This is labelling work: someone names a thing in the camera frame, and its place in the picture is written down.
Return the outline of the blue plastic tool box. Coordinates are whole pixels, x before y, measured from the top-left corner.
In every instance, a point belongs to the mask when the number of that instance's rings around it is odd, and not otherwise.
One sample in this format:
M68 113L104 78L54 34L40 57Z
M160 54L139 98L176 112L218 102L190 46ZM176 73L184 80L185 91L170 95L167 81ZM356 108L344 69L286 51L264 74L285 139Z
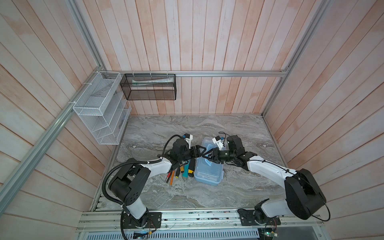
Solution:
M194 178L196 181L217 186L224 177L224 165L213 163L205 158L197 158Z

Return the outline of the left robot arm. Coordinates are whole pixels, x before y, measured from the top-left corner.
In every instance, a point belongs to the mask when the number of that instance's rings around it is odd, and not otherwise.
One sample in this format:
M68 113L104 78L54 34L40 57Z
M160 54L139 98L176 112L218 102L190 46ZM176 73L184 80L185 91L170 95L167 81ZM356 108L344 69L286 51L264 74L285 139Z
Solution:
M156 160L138 161L134 158L112 168L102 182L105 198L119 204L125 213L140 220L148 214L140 195L147 180L151 177L168 174L181 167L187 161L197 159L206 152L206 148L191 146L189 140L180 137L170 150Z

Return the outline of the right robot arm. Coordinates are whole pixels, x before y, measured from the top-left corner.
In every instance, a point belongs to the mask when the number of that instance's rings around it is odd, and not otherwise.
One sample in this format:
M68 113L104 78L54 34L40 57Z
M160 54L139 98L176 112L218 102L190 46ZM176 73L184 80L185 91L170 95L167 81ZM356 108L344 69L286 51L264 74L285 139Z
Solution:
M310 171L285 168L246 151L237 135L227 137L226 141L223 144L221 138L214 138L217 147L202 149L200 156L216 164L229 164L259 174L285 190L284 198L265 199L255 206L253 215L259 225L285 215L307 220L327 205L326 197Z

